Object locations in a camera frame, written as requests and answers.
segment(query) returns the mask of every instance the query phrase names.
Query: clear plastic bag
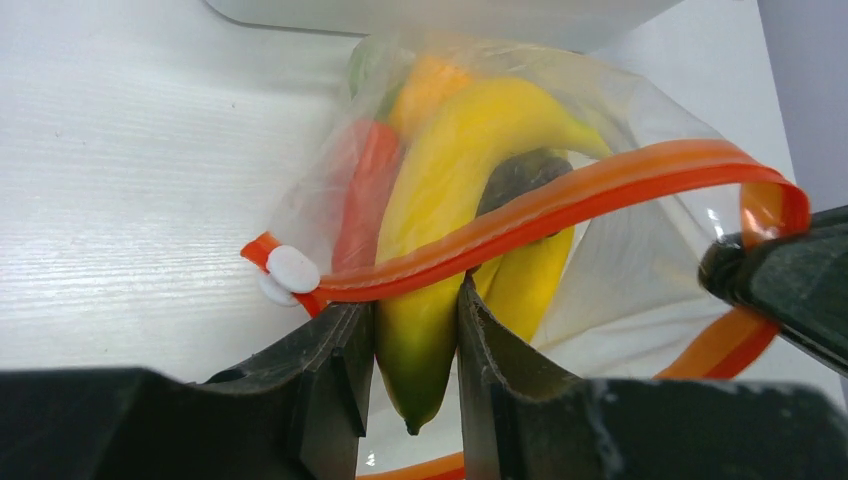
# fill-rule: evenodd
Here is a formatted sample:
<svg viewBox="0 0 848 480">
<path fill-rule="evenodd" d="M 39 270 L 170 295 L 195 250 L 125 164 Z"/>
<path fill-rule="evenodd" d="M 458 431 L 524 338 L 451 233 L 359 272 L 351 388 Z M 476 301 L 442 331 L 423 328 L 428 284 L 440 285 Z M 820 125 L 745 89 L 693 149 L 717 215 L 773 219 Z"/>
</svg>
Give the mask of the clear plastic bag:
<svg viewBox="0 0 848 480">
<path fill-rule="evenodd" d="M 712 299 L 697 269 L 726 234 L 753 246 L 808 228 L 805 195 L 647 80 L 569 52 L 408 32 L 363 40 L 348 90 L 269 231 L 323 274 L 299 296 L 313 313 L 380 301 L 360 473 L 461 448 L 450 319 L 466 275 L 578 375 L 732 377 L 776 334 Z M 264 268 L 275 245 L 245 256 Z"/>
</svg>

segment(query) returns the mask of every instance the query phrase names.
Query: yellow banana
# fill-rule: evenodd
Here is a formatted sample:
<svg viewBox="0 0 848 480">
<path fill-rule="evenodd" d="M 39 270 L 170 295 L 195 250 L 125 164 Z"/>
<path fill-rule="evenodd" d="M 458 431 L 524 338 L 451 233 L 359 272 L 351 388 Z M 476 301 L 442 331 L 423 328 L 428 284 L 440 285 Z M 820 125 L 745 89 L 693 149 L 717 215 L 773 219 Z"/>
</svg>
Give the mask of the yellow banana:
<svg viewBox="0 0 848 480">
<path fill-rule="evenodd" d="M 488 291 L 481 293 L 495 318 L 527 343 L 556 294 L 573 239 L 571 227 L 502 256 Z"/>
<path fill-rule="evenodd" d="M 568 152 L 536 150 L 499 165 L 483 192 L 477 215 L 495 210 L 571 171 Z M 517 248 L 474 272 L 474 283 L 495 318 L 530 342 L 559 286 L 574 229 Z"/>
<path fill-rule="evenodd" d="M 594 158 L 609 154 L 595 130 L 526 80 L 485 79 L 455 93 L 420 128 L 407 152 L 383 217 L 377 262 L 410 253 L 470 222 L 492 171 L 539 148 Z M 456 275 L 379 304 L 377 360 L 411 434 L 441 406 L 456 349 L 462 279 Z"/>
</svg>

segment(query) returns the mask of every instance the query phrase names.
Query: green banana tip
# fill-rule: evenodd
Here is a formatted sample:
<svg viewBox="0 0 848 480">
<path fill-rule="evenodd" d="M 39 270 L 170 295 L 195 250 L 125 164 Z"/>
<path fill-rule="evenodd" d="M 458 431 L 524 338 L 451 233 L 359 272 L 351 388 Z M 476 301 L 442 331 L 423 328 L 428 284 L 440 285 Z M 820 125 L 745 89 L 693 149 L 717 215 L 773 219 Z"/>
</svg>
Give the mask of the green banana tip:
<svg viewBox="0 0 848 480">
<path fill-rule="evenodd" d="M 406 432 L 412 436 L 417 436 L 418 432 L 421 431 L 421 425 L 409 423 L 409 420 L 406 421 Z"/>
</svg>

